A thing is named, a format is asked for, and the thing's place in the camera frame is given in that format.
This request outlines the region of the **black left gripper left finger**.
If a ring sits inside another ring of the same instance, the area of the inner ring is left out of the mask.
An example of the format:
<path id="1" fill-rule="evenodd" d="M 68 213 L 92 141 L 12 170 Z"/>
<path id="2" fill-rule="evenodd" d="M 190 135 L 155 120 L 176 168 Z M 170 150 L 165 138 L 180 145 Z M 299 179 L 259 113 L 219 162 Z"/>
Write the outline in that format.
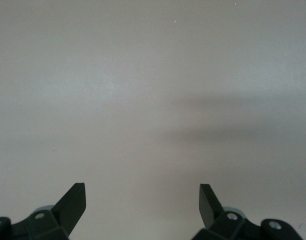
<path id="1" fill-rule="evenodd" d="M 20 222 L 0 216 L 0 240 L 68 240 L 85 210 L 85 184 L 75 183 L 55 205 L 37 208 Z"/>

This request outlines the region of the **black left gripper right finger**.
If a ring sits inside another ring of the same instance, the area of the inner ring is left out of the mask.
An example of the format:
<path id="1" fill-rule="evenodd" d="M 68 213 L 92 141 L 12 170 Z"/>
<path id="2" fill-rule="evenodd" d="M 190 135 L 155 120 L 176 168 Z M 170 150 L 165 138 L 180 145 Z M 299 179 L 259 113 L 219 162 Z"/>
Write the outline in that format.
<path id="1" fill-rule="evenodd" d="M 223 208 L 209 184 L 199 187 L 199 212 L 204 223 L 194 240 L 301 240 L 287 222 L 264 219 L 258 226 L 239 211 Z"/>

